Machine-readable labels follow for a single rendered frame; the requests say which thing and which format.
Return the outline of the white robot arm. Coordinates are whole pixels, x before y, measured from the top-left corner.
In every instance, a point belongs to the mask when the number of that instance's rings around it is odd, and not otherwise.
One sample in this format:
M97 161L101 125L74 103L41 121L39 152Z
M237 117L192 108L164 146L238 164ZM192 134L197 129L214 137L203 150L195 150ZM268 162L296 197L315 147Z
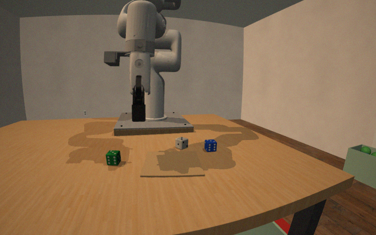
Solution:
M159 72L177 72L181 67L181 34L166 29L162 10L177 10L181 0L133 0L127 3L118 18L117 31L125 39L125 51L105 51L104 63L119 66L120 56L131 51L154 53L151 59L150 95L144 92L146 121L163 121L165 81ZM169 49L171 51L155 51Z

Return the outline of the green die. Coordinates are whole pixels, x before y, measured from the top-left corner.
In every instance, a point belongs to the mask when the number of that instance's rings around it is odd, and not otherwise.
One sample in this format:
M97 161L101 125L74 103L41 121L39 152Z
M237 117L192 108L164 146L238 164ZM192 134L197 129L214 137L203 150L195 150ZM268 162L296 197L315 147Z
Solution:
M107 165L119 165L121 161L120 151L119 150L110 150L106 154Z

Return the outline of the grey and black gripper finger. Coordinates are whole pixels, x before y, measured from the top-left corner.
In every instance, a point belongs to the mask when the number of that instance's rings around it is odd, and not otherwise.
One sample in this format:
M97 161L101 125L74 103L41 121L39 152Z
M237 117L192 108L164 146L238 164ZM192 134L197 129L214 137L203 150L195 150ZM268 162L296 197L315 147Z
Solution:
M132 121L145 121L144 87L141 91L141 75L136 76L136 91L133 88Z

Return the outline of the tan flat mat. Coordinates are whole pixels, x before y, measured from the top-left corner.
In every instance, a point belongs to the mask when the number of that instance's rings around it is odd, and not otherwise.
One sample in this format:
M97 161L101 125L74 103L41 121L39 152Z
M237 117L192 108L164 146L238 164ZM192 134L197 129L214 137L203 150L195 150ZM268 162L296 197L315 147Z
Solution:
M140 177L205 176L196 151L148 151Z

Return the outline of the white die with black pips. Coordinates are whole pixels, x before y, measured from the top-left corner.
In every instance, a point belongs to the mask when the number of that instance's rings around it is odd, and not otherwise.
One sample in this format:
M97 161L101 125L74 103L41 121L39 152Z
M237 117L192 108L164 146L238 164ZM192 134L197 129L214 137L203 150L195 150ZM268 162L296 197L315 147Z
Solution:
M188 139L184 137L179 137L175 139L175 147L179 149L188 148Z

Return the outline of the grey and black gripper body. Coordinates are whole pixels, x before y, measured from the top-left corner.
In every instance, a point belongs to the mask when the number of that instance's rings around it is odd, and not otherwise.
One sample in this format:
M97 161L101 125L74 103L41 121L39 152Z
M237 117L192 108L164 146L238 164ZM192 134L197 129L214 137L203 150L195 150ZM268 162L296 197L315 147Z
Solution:
M130 94L133 95L133 88L136 91L136 76L141 75L142 85L147 95L150 95L150 71L151 62L150 57L154 57L155 54L151 52L144 51L131 51L131 53L125 54L129 58L129 84L130 84ZM140 63L139 63L140 62Z

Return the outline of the blue die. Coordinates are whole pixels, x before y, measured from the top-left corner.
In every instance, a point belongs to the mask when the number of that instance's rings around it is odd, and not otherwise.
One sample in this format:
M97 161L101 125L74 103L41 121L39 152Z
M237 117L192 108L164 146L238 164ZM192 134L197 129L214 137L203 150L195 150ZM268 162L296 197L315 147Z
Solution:
M215 140L205 140L205 150L207 152L215 152L217 148L217 142Z

